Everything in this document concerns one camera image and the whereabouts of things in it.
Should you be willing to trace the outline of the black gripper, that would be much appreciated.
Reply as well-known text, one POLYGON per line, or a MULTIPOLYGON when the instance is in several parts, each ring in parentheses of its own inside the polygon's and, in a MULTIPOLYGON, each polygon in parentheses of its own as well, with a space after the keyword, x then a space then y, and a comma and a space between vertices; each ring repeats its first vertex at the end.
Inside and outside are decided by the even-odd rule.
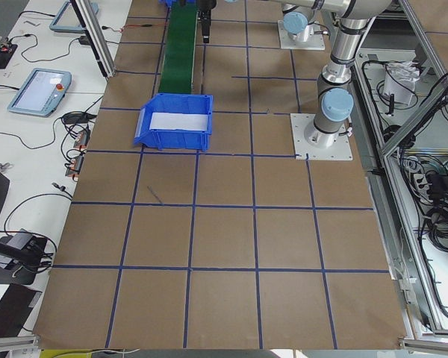
POLYGON ((211 32, 211 11, 217 6, 217 0, 196 0, 199 21, 202 30, 202 42, 209 43, 211 32))

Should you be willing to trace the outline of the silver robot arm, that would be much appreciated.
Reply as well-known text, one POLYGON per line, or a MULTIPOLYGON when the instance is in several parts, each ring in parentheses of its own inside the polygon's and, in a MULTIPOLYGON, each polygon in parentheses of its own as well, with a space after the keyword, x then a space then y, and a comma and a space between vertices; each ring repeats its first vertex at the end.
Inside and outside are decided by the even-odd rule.
POLYGON ((351 67, 371 19, 384 12, 389 1, 281 1, 287 32, 297 35, 315 12, 335 13, 340 19, 328 63, 317 81, 319 110, 310 126, 318 138, 334 137, 350 116, 354 100, 346 90, 351 67))
POLYGON ((313 35, 312 15, 291 11, 283 16, 283 26, 288 36, 296 43, 306 43, 313 35))

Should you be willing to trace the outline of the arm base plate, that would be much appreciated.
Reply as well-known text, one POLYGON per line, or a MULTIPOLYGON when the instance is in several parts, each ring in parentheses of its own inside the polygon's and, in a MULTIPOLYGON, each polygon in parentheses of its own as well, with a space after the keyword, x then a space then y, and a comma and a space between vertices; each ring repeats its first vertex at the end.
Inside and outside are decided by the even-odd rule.
POLYGON ((299 49, 308 51, 324 51, 325 34, 319 22, 308 25, 304 31, 298 34, 290 34, 284 28, 284 22, 279 20, 277 22, 279 30, 279 42, 282 49, 299 49))
POLYGON ((297 160, 351 161, 353 160, 349 137, 341 125, 334 134, 324 134, 314 127, 312 113, 291 113, 290 123, 293 147, 297 160))

